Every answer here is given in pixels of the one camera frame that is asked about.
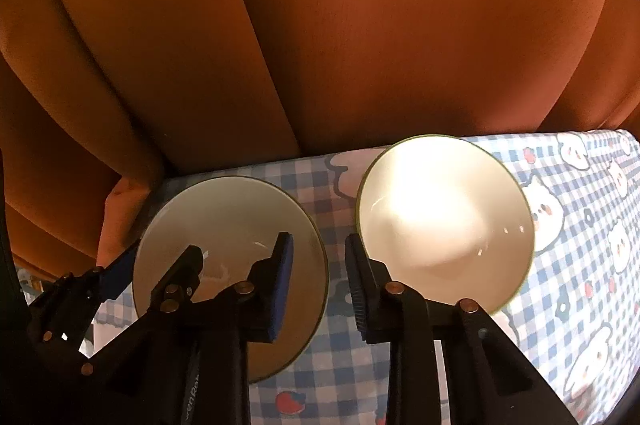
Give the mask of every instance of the metal screw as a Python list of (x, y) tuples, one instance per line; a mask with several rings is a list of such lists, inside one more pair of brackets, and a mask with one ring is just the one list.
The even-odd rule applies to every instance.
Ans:
[(173, 313), (174, 311), (177, 311), (179, 307), (180, 304), (178, 303), (178, 301), (167, 299), (162, 301), (162, 304), (160, 304), (160, 311), (162, 313)]
[(401, 295), (404, 293), (404, 284), (397, 280), (392, 280), (385, 284), (385, 290), (392, 295)]
[(255, 286), (248, 280), (241, 280), (240, 282), (236, 283), (234, 289), (241, 295), (248, 295), (255, 289)]
[(93, 364), (88, 361), (84, 362), (80, 368), (80, 373), (82, 373), (83, 376), (91, 376), (94, 373)]
[(473, 299), (462, 299), (459, 304), (460, 309), (465, 313), (475, 313), (479, 308), (478, 303)]

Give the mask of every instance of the orange curtain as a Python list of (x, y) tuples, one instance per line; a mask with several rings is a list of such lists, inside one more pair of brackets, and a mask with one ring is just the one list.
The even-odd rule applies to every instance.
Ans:
[(639, 0), (0, 0), (12, 248), (48, 275), (107, 264), (165, 169), (640, 135), (639, 37)]

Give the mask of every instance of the pink cartoon print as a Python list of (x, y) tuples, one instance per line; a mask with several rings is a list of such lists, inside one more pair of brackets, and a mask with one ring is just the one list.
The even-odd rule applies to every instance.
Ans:
[(591, 284), (590, 280), (584, 283), (584, 296), (588, 299), (593, 297), (593, 284)]
[(276, 408), (281, 414), (293, 416), (306, 408), (306, 396), (295, 391), (282, 391), (276, 396)]
[(529, 165), (533, 165), (536, 162), (536, 151), (531, 147), (527, 147), (522, 151), (524, 154), (524, 159)]
[(378, 407), (376, 410), (376, 425), (385, 425), (386, 424), (386, 410)]

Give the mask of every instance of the blue and white checkered fabric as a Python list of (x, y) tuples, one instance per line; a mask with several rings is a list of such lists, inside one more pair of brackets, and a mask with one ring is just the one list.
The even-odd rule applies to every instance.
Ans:
[[(537, 188), (535, 193), (524, 189), (531, 192), (527, 199), (539, 217), (536, 256), (520, 293), (495, 320), (581, 424), (599, 423), (640, 365), (640, 291), (634, 289), (640, 277), (640, 145), (627, 132), (604, 130), (467, 139), (500, 160), (518, 183)], [(188, 186), (240, 174), (283, 188), (318, 225), (329, 260), (326, 313), (291, 366), (250, 388), (255, 425), (280, 425), (285, 419), (292, 425), (384, 423), (388, 346), (362, 342), (344, 268), (356, 191), (380, 151), (171, 179), (150, 204), (149, 219)], [(100, 308), (96, 321), (123, 328), (135, 318), (129, 287)], [(445, 387), (441, 399), (448, 423)]]

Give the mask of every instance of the cartoon cat print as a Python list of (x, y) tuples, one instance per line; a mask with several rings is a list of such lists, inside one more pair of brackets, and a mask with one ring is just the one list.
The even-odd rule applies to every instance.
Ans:
[(560, 235), (564, 225), (564, 208), (536, 174), (531, 175), (529, 183), (522, 187), (522, 191), (531, 209), (535, 251), (539, 252), (551, 245)]
[(622, 273), (631, 257), (631, 243), (622, 221), (617, 220), (607, 235), (607, 241), (613, 255), (613, 268), (616, 273)]
[(329, 170), (335, 172), (335, 194), (341, 198), (355, 199), (364, 173), (383, 150), (362, 149), (331, 156), (326, 161), (326, 165)]
[(611, 327), (602, 326), (590, 340), (587, 348), (578, 355), (564, 383), (564, 392), (571, 399), (578, 398), (598, 378), (609, 358)]
[(620, 147), (622, 147), (623, 153), (627, 156), (631, 154), (631, 140), (629, 140), (629, 137), (622, 131), (620, 132)]
[(589, 159), (582, 138), (572, 132), (562, 132), (557, 138), (562, 161), (578, 170), (587, 170)]
[(607, 171), (609, 172), (609, 174), (611, 175), (611, 178), (613, 179), (613, 183), (616, 186), (618, 195), (621, 198), (626, 198), (626, 193), (628, 191), (628, 183), (626, 182), (626, 175), (623, 172), (623, 170), (620, 168), (620, 165), (618, 165), (618, 162), (613, 160), (609, 164)]

